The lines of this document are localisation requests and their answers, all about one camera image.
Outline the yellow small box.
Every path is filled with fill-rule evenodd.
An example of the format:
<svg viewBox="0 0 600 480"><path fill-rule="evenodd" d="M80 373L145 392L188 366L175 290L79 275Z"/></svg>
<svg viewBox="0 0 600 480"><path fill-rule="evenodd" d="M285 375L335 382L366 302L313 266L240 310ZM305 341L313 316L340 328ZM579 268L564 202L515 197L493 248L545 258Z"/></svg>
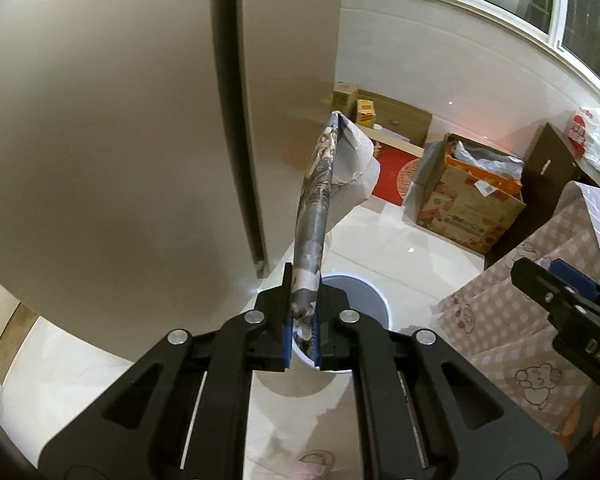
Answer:
<svg viewBox="0 0 600 480"><path fill-rule="evenodd" d="M356 102L355 123L365 128L373 128L376 122L375 104L372 100L358 99Z"/></svg>

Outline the pink slipper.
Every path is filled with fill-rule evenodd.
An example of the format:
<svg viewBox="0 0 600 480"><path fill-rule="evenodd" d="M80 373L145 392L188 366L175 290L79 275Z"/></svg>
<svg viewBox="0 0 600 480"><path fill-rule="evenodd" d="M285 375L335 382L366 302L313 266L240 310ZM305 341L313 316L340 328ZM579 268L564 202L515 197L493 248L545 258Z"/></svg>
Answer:
<svg viewBox="0 0 600 480"><path fill-rule="evenodd" d="M335 457L326 451L311 451L302 455L294 465L292 478L316 480L325 479L332 471Z"/></svg>

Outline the orange printed cardboard box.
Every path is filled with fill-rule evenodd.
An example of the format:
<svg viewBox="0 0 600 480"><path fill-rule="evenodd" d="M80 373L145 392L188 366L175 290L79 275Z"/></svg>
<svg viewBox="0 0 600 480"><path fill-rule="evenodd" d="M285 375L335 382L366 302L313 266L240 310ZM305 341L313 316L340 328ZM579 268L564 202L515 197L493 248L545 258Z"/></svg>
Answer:
<svg viewBox="0 0 600 480"><path fill-rule="evenodd" d="M462 162L457 145L481 146L453 133L426 144L405 205L418 226L484 255L524 210L521 182Z"/></svg>

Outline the beige refrigerator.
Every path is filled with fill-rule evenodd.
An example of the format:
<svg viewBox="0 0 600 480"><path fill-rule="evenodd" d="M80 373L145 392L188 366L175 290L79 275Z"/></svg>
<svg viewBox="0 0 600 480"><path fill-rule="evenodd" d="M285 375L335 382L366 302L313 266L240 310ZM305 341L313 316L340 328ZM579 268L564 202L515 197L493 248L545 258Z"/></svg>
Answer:
<svg viewBox="0 0 600 480"><path fill-rule="evenodd" d="M0 283L122 358L294 238L341 0L0 0Z"/></svg>

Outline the dark wooden cabinet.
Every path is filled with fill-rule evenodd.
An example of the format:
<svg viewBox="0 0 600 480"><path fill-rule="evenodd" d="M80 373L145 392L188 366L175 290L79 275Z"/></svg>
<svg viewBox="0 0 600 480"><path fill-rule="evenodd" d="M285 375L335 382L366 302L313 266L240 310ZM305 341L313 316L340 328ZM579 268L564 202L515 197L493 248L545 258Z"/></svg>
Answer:
<svg viewBox="0 0 600 480"><path fill-rule="evenodd" d="M526 206L484 257L484 270L552 218L562 190L570 181L600 188L600 174L579 162L564 135L546 124L535 136L522 172L521 194Z"/></svg>

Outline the grey checked tablecloth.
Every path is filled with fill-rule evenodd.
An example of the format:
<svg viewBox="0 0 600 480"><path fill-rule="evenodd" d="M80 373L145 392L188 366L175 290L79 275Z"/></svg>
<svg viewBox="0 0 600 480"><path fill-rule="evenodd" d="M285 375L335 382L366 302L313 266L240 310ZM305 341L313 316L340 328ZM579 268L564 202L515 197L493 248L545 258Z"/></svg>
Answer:
<svg viewBox="0 0 600 480"><path fill-rule="evenodd" d="M556 436L600 433L600 387L552 347L547 312L512 283L514 263L565 261L600 284L600 188L570 182L553 217L432 309L451 346Z"/></svg>

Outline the red cardboard box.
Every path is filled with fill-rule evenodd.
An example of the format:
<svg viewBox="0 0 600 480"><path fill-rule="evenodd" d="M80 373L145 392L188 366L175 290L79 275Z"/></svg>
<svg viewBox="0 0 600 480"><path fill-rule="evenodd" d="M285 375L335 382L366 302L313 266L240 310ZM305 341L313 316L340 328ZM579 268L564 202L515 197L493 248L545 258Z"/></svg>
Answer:
<svg viewBox="0 0 600 480"><path fill-rule="evenodd" d="M332 89L332 107L355 122L358 99L372 100L373 128L358 126L373 143L380 173L373 194L388 203L404 202L424 151L432 115L410 104L338 81Z"/></svg>

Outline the blue plastic bucket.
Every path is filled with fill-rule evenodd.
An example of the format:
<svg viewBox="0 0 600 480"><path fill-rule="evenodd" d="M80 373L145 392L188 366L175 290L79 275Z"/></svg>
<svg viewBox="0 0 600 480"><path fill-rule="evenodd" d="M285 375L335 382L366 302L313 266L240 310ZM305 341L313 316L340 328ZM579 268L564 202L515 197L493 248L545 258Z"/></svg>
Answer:
<svg viewBox="0 0 600 480"><path fill-rule="evenodd" d="M384 294L370 281L351 273L324 278L294 269L290 282L286 360L294 356L314 370L344 373L361 363L360 336L372 318L382 330L392 324Z"/></svg>

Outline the white plastic bag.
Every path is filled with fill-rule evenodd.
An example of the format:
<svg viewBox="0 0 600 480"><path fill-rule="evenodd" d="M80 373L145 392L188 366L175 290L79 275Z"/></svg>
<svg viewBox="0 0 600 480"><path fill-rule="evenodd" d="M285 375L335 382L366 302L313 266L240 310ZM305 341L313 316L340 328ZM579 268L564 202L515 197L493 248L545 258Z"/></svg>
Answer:
<svg viewBox="0 0 600 480"><path fill-rule="evenodd" d="M566 136L577 156L600 173L600 108L579 107L568 122Z"/></svg>

